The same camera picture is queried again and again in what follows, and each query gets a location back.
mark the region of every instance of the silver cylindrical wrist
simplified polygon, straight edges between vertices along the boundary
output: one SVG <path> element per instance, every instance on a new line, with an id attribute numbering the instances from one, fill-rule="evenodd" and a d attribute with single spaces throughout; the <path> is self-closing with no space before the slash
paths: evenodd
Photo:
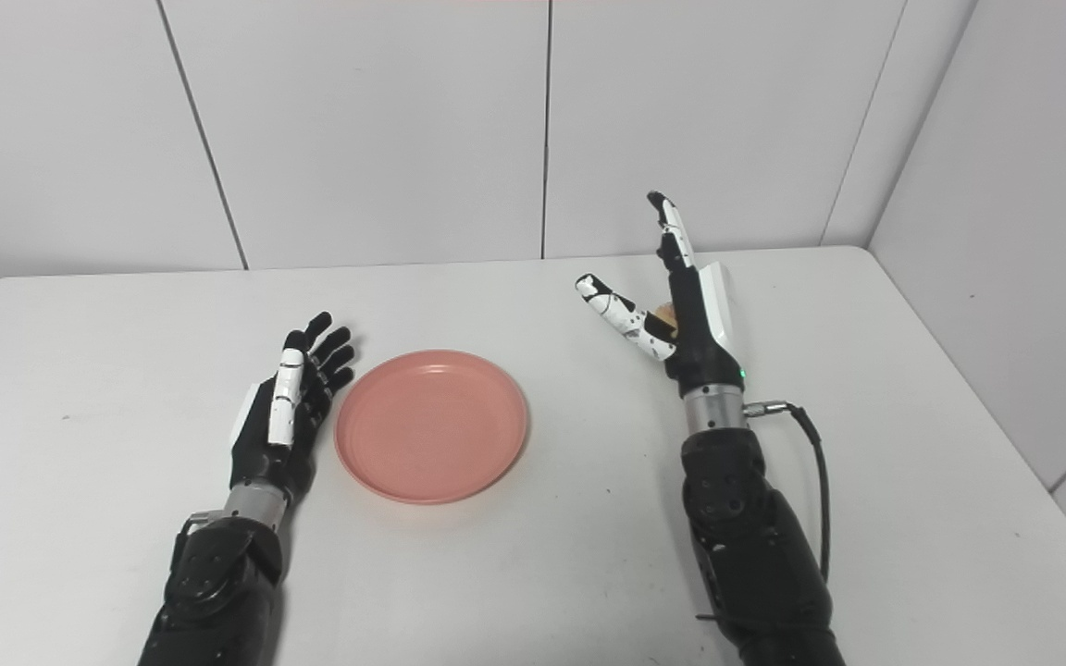
<path id="1" fill-rule="evenodd" d="M 682 397 L 685 424 L 690 434 L 718 427 L 746 427 L 743 413 L 743 389 L 732 384 L 706 384 Z"/>
<path id="2" fill-rule="evenodd" d="M 228 490 L 221 517 L 240 517 L 257 520 L 262 525 L 276 531 L 287 514 L 287 497 L 282 490 L 265 482 L 252 481 Z"/>

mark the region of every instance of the white wall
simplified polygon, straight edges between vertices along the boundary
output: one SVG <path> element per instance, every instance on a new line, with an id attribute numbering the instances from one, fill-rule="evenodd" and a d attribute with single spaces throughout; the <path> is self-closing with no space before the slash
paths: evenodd
<path id="1" fill-rule="evenodd" d="M 545 3 L 165 7 L 251 269 L 540 254 Z"/>
<path id="2" fill-rule="evenodd" d="M 0 0 L 0 277 L 240 266 L 157 5 Z"/>
<path id="3" fill-rule="evenodd" d="M 546 256 L 819 244 L 902 5 L 555 3 Z"/>
<path id="4" fill-rule="evenodd" d="M 861 243 L 971 1 L 165 0 L 206 145 L 157 0 L 0 0 L 0 277 Z"/>
<path id="5" fill-rule="evenodd" d="M 872 250 L 1040 480 L 1063 481 L 1066 3 L 978 4 Z"/>

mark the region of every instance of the robotic hand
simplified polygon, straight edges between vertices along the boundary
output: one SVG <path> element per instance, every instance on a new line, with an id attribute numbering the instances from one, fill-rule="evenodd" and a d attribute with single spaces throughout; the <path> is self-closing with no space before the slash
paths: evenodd
<path id="1" fill-rule="evenodd" d="M 287 336 L 277 374 L 249 389 L 233 431 L 224 509 L 193 514 L 139 666 L 254 666 L 284 572 L 278 527 L 310 489 L 314 435 L 352 381 L 351 332 L 321 312 Z"/>
<path id="2" fill-rule="evenodd" d="M 733 355 L 733 330 L 722 264 L 698 270 L 681 215 L 649 193 L 660 214 L 657 256 L 669 273 L 677 325 L 635 307 L 593 275 L 579 294 L 608 324 L 664 362 L 684 401 L 690 437 L 681 446 L 681 499 L 713 615 L 746 666 L 845 666 L 829 630 L 828 493 L 820 438 L 804 409 L 790 403 L 743 404 L 745 374 Z M 804 428 L 821 473 L 821 570 L 796 516 L 765 480 L 748 417 L 788 411 Z"/>

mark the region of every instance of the black cable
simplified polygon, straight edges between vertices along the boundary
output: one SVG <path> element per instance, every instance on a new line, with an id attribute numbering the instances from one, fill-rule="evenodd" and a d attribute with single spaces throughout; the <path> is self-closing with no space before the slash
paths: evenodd
<path id="1" fill-rule="evenodd" d="M 825 454 L 821 450 L 821 434 L 803 406 L 785 403 L 784 409 L 801 425 L 801 431 L 812 444 L 817 456 L 817 484 L 821 486 L 821 578 L 829 579 L 829 472 L 825 467 Z"/>

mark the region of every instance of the cable connector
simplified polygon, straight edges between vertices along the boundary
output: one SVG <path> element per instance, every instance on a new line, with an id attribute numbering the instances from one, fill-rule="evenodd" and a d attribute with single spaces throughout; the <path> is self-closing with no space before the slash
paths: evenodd
<path id="1" fill-rule="evenodd" d="M 765 401 L 743 405 L 743 413 L 747 418 L 766 417 L 769 413 L 779 413 L 788 411 L 788 409 L 791 409 L 791 405 L 784 401 Z"/>

